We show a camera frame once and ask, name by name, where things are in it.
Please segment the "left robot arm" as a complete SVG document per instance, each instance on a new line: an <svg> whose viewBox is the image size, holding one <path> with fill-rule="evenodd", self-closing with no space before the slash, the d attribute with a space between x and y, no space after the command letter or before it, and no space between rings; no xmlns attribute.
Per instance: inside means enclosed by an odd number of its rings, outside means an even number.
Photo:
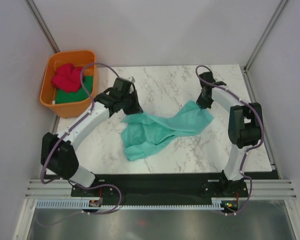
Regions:
<svg viewBox="0 0 300 240"><path fill-rule="evenodd" d="M100 185L95 181L95 174L79 164L76 150L97 126L119 111L126 115L143 112L133 77L116 78L113 86L93 98L91 105L71 125L43 136L40 177L43 179L46 170L50 170L58 177L82 186L82 191L89 197L96 196Z"/></svg>

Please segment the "teal t shirt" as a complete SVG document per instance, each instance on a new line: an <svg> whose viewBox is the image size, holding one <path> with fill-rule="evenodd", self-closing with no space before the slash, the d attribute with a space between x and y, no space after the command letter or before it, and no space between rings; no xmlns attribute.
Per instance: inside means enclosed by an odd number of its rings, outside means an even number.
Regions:
<svg viewBox="0 0 300 240"><path fill-rule="evenodd" d="M153 156L177 137L200 134L213 119L191 100L172 117L146 112L127 115L122 120L127 126L121 132L124 155L130 162Z"/></svg>

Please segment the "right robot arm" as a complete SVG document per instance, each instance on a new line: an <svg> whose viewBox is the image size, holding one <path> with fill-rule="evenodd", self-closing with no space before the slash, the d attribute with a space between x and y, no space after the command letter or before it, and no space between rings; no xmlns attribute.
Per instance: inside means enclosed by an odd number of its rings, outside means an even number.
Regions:
<svg viewBox="0 0 300 240"><path fill-rule="evenodd" d="M231 151L223 170L225 181L219 191L225 197L237 191L235 181L244 178L244 167L248 153L259 148L265 137L262 106L258 102L245 102L231 92L223 81L216 81L209 70L198 74L201 93L196 101L202 109L210 109L216 102L229 113L228 138Z"/></svg>

